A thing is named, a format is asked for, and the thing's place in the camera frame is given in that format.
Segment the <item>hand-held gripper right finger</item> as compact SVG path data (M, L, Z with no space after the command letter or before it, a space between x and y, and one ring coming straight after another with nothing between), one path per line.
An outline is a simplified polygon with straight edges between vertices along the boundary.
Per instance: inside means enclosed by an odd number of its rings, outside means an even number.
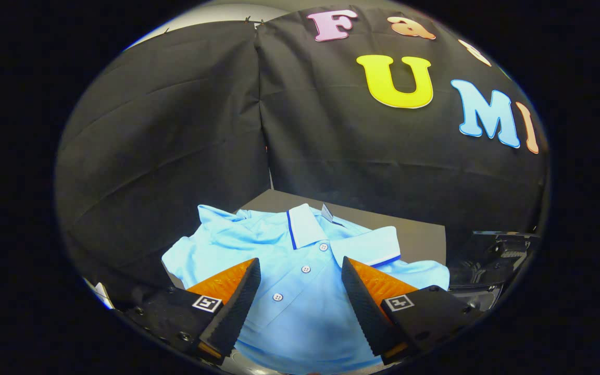
M347 257L341 280L371 351L384 365L433 351L484 314L438 285L417 288Z

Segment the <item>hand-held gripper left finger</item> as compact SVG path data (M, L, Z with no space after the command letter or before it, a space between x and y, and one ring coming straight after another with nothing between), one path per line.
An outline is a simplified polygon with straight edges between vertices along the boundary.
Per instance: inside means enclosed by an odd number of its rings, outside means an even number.
M259 259L248 259L191 288L158 290L126 309L123 318L174 351L222 365L240 336L260 280Z

